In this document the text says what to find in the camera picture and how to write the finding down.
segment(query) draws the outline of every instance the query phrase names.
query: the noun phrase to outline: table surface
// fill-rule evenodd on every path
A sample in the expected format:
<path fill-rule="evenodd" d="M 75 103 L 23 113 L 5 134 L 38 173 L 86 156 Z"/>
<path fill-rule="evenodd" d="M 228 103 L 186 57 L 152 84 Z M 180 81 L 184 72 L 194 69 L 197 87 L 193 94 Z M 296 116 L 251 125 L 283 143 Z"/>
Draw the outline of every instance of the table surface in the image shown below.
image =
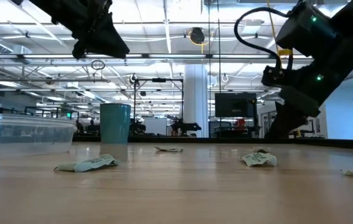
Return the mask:
<path fill-rule="evenodd" d="M 74 144 L 0 159 L 0 223 L 353 223 L 353 150 L 267 145 L 276 167 L 249 168 L 253 144 Z M 120 166 L 54 172 L 110 153 Z"/>

